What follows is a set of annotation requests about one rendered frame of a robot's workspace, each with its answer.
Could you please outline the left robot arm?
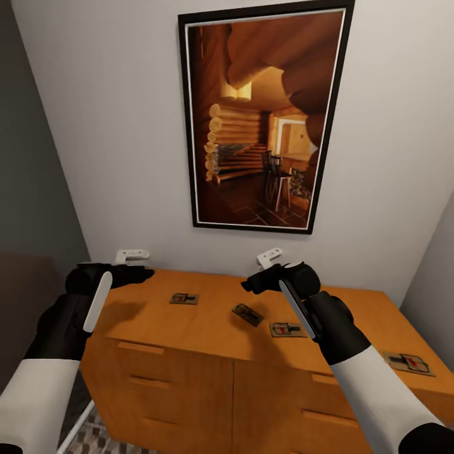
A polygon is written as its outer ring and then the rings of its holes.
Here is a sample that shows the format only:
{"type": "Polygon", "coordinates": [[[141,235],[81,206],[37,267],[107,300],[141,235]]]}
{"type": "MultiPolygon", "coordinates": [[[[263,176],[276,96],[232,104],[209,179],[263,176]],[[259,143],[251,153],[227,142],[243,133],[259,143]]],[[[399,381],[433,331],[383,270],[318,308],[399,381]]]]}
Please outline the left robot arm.
{"type": "Polygon", "coordinates": [[[112,288],[141,284],[153,269],[143,249],[119,250],[111,264],[79,263],[67,294],[40,317],[37,336],[0,396],[0,454],[56,454],[62,423],[87,338],[112,288]]]}

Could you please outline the mousetrap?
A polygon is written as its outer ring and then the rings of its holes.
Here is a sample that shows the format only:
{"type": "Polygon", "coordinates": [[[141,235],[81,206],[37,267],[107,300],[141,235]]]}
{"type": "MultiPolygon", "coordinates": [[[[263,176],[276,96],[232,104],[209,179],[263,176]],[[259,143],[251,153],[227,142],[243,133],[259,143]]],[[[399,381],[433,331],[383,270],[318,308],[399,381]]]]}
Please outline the mousetrap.
{"type": "Polygon", "coordinates": [[[393,370],[436,377],[436,374],[433,373],[433,370],[422,357],[389,351],[380,351],[380,354],[393,370]]]}
{"type": "Polygon", "coordinates": [[[197,306],[199,297],[199,294],[174,293],[170,303],[197,306]]]}
{"type": "Polygon", "coordinates": [[[254,325],[254,327],[257,327],[264,319],[262,315],[258,314],[256,311],[253,311],[243,303],[237,304],[231,311],[239,315],[239,317],[246,320],[248,323],[254,325]]]}
{"type": "Polygon", "coordinates": [[[270,323],[273,337],[306,337],[305,329],[302,323],[270,323]]]}

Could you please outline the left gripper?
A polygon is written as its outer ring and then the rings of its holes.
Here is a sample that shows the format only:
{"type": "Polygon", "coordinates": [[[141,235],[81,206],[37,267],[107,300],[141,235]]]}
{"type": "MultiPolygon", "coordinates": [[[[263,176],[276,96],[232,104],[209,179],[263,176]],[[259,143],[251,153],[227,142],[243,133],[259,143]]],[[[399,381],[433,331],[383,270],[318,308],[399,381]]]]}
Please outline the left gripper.
{"type": "Polygon", "coordinates": [[[153,269],[147,269],[141,265],[116,265],[121,271],[122,279],[118,287],[126,286],[127,284],[141,284],[146,279],[154,276],[153,269]]]}

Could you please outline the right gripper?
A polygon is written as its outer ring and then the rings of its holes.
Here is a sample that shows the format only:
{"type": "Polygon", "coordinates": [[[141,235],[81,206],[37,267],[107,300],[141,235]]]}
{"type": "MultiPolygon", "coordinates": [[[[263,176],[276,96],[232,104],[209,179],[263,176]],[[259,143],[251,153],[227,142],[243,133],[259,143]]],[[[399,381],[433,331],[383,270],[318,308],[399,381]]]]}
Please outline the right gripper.
{"type": "Polygon", "coordinates": [[[241,286],[247,291],[253,291],[255,294],[262,293],[268,289],[271,289],[272,291],[275,291],[275,289],[272,288],[271,282],[270,282],[270,276],[271,272],[276,270],[278,267],[280,267],[280,264],[275,264],[269,269],[266,269],[262,272],[258,272],[251,277],[247,278],[247,281],[241,282],[241,286]]]}

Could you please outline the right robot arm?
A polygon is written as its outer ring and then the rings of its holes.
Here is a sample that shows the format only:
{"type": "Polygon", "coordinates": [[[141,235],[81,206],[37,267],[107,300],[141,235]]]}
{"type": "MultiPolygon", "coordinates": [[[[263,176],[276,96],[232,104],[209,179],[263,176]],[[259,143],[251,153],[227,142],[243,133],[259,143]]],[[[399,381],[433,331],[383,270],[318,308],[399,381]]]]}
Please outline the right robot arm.
{"type": "Polygon", "coordinates": [[[411,392],[354,325],[345,302],[320,292],[317,273],[302,260],[285,265],[275,247],[256,259],[258,272],[241,286],[255,294],[283,292],[322,351],[374,454],[454,454],[454,431],[411,392]]]}

